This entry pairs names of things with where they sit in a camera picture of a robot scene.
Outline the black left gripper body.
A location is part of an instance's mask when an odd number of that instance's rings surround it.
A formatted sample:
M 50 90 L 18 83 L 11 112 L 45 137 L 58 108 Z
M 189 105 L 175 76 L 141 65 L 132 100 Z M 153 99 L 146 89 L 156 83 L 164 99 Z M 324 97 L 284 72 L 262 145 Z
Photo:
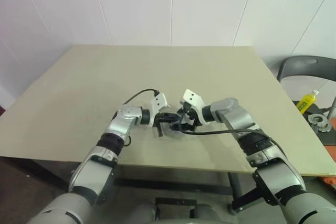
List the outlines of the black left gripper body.
M 153 127 L 157 129 L 158 137 L 163 136 L 162 125 L 161 125 L 162 123 L 165 123 L 165 113 L 158 113 L 154 117 L 154 122 L 153 122 Z

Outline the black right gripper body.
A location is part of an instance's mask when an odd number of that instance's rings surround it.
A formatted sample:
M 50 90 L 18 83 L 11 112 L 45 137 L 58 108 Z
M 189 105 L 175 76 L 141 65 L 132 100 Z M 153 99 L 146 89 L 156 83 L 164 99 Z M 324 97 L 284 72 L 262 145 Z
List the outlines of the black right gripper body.
M 199 121 L 196 111 L 192 109 L 191 106 L 190 106 L 190 110 L 188 111 L 188 113 L 183 115 L 183 118 L 184 118 L 183 119 L 184 123 L 192 124 L 195 122 L 197 123 L 197 127 L 202 125 Z

